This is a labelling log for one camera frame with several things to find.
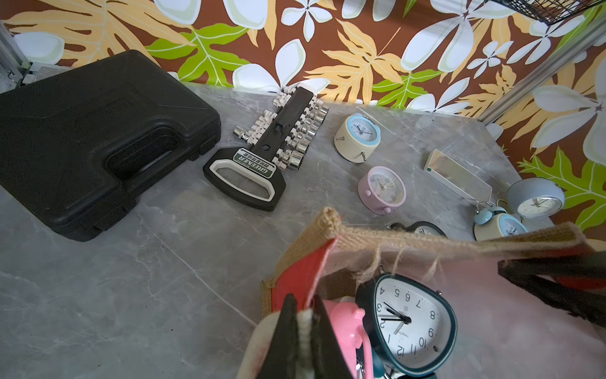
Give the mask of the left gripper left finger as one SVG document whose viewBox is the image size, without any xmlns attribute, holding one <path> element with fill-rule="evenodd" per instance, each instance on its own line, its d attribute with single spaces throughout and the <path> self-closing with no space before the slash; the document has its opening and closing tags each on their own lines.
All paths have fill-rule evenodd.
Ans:
<svg viewBox="0 0 606 379">
<path fill-rule="evenodd" d="M 284 299 L 276 328 L 257 378 L 295 378 L 299 352 L 298 302 L 294 295 Z"/>
</svg>

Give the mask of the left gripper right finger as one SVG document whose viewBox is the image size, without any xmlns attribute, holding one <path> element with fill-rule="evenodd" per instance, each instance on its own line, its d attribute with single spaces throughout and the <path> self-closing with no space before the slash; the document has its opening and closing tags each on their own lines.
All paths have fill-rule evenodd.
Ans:
<svg viewBox="0 0 606 379">
<path fill-rule="evenodd" d="M 324 302 L 318 295 L 312 300 L 311 354 L 315 378 L 353 378 L 342 355 Z"/>
</svg>

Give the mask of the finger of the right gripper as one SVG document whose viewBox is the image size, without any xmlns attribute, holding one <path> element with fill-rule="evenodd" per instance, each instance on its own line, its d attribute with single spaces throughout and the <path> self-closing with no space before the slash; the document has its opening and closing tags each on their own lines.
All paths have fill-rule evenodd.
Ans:
<svg viewBox="0 0 606 379">
<path fill-rule="evenodd" d="M 580 317 L 605 327 L 605 297 L 602 295 L 565 287 L 539 276 L 515 276 L 506 273 L 501 276 L 552 308 L 564 310 L 573 317 Z"/>
<path fill-rule="evenodd" d="M 574 290 L 604 290 L 605 252 L 505 260 L 498 263 L 498 273 L 508 280 L 538 276 Z"/>
</svg>

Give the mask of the pink twin-bell alarm clock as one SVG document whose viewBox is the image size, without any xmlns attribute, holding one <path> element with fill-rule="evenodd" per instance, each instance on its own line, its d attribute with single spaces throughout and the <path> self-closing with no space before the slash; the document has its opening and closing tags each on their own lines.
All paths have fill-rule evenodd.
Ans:
<svg viewBox="0 0 606 379">
<path fill-rule="evenodd" d="M 365 331 L 365 310 L 356 303 L 325 300 L 331 326 L 353 378 L 374 378 L 372 347 Z"/>
</svg>

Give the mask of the dark green alarm clock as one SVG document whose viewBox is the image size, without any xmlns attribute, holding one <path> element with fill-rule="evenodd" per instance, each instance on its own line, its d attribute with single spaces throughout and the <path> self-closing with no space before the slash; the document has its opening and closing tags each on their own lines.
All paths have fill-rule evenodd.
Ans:
<svg viewBox="0 0 606 379">
<path fill-rule="evenodd" d="M 451 305 L 418 281 L 383 273 L 358 286 L 355 303 L 388 374 L 434 378 L 454 350 L 459 326 Z"/>
</svg>

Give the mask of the canvas bag with red sides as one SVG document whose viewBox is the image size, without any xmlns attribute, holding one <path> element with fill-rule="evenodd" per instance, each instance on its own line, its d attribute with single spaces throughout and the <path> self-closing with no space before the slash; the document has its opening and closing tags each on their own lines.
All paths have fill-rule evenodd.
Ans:
<svg viewBox="0 0 606 379">
<path fill-rule="evenodd" d="M 362 217 L 352 211 L 347 226 L 388 231 L 427 215 Z M 274 263 L 305 227 L 248 215 L 230 221 L 230 239 L 238 247 L 237 272 L 257 280 L 273 274 Z M 460 322 L 452 356 L 440 378 L 605 378 L 605 329 L 554 310 L 499 277 L 499 259 L 441 262 L 431 288 L 445 292 Z"/>
</svg>

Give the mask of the black twin-bell alarm clock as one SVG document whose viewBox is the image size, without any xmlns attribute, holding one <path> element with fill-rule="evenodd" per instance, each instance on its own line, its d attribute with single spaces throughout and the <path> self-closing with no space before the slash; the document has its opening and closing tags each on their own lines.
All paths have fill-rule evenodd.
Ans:
<svg viewBox="0 0 606 379">
<path fill-rule="evenodd" d="M 405 226 L 402 223 L 393 223 L 388 227 L 389 230 L 395 232 L 408 232 L 418 235 L 431 235 L 439 237 L 447 237 L 447 235 L 437 225 L 429 221 L 418 221 L 410 226 Z"/>
</svg>

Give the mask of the lilac round alarm clock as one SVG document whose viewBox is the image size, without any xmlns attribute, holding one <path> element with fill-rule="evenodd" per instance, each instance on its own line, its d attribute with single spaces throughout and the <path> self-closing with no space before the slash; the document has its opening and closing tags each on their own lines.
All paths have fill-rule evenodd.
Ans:
<svg viewBox="0 0 606 379">
<path fill-rule="evenodd" d="M 358 183 L 363 205 L 378 215 L 394 213 L 407 199 L 401 178 L 390 168 L 372 167 Z"/>
</svg>

